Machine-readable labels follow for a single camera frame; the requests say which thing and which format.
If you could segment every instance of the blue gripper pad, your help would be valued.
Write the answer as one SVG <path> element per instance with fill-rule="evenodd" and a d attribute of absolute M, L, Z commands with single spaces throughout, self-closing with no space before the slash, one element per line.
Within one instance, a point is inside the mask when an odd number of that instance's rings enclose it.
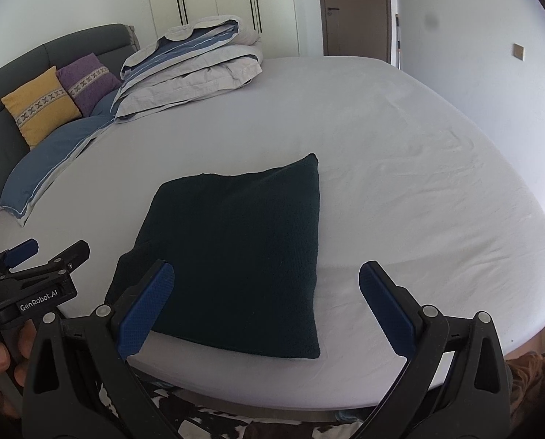
<path fill-rule="evenodd" d="M 34 239 L 26 240 L 24 243 L 10 249 L 4 256 L 4 264 L 9 269 L 18 266 L 27 259 L 39 252 L 39 243 Z"/>
<path fill-rule="evenodd" d="M 390 281 L 391 289 L 398 287 Z M 378 320 L 394 353 L 411 359 L 415 355 L 415 328 L 389 287 L 365 263 L 359 271 L 359 289 Z"/>
<path fill-rule="evenodd" d="M 174 286 L 173 267 L 165 262 L 120 322 L 116 350 L 122 360 L 140 351 Z"/>

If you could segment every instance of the comforter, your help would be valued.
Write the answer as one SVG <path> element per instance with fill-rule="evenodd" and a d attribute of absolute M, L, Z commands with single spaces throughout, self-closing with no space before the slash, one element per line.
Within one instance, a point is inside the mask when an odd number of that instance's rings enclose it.
<path fill-rule="evenodd" d="M 117 121 L 237 89 L 262 72 L 261 62 L 260 35 L 237 16 L 172 28 L 124 62 Z"/>

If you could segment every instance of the white bed sheet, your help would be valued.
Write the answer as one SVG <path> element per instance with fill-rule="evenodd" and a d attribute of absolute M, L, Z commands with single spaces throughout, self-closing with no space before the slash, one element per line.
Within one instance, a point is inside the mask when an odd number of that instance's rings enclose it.
<path fill-rule="evenodd" d="M 133 366 L 198 393 L 254 406 L 377 403 L 404 360 L 358 288 L 376 259 L 443 313 L 491 313 L 505 352 L 545 325 L 545 215 L 478 128 L 434 92 L 365 58 L 267 60 L 253 83 L 116 125 L 52 184 L 20 228 L 0 213 L 0 250 L 29 237 L 45 262 L 78 239 L 69 315 L 100 304 L 161 183 L 319 159 L 315 322 L 321 356 L 277 359 L 151 333 Z M 441 371 L 437 381 L 442 380 Z"/>

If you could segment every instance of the hand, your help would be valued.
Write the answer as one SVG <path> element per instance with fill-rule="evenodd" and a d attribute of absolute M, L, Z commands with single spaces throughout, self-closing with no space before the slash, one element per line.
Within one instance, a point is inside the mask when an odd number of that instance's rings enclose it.
<path fill-rule="evenodd" d="M 29 366 L 29 356 L 31 356 L 31 350 L 33 349 L 33 343 L 35 341 L 35 336 L 37 330 L 33 325 L 32 320 L 28 320 L 24 327 L 21 329 L 19 334 L 19 351 L 25 361 L 20 363 L 14 369 L 14 379 L 20 386 L 24 386 L 24 381 L 27 377 L 27 368 Z M 6 347 L 0 343 L 0 373 L 7 371 L 10 366 L 10 354 Z M 8 400 L 0 392 L 0 411 L 8 417 L 19 418 L 19 414 L 14 410 L 13 406 L 8 402 Z"/>

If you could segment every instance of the wall switch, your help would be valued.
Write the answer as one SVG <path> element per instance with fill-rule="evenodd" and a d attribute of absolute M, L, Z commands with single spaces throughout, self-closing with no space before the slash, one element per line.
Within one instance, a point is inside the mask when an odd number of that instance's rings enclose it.
<path fill-rule="evenodd" d="M 514 48 L 512 49 L 512 54 L 514 58 L 518 58 L 520 61 L 524 61 L 525 60 L 524 46 L 520 46 L 520 44 L 514 44 Z"/>

